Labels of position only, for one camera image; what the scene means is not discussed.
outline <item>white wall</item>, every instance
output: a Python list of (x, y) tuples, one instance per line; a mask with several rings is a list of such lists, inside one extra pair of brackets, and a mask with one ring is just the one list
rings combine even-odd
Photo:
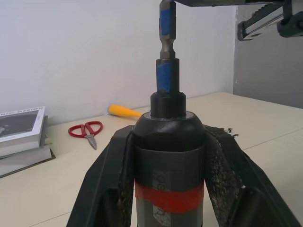
[[(50, 123), (146, 106), (160, 0), (0, 0), (0, 112), (47, 106)], [(232, 92), (235, 7), (177, 5), (181, 90)]]

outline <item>book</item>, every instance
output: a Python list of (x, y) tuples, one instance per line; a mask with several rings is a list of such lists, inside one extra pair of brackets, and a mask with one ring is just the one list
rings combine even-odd
[(40, 146), (45, 107), (0, 113), (0, 156)]
[(0, 157), (0, 178), (56, 158), (49, 147), (51, 141), (45, 133), (46, 124), (47, 116), (43, 120), (39, 148)]

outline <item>desk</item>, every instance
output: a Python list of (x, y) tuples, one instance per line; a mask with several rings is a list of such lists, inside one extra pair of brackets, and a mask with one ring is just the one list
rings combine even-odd
[[(203, 124), (233, 128), (233, 133), (239, 134), (236, 140), (240, 147), (265, 171), (303, 224), (303, 109), (222, 92), (188, 99), (187, 109)], [(87, 140), (67, 133), (72, 125), (91, 120), (104, 124), (95, 137), (97, 151)], [(49, 127), (57, 158), (1, 179), (0, 226), (64, 227), (88, 168), (116, 130), (135, 122), (104, 115)], [(132, 227), (136, 227), (136, 212), (132, 217)], [(203, 223), (205, 227), (218, 226), (207, 193)]]

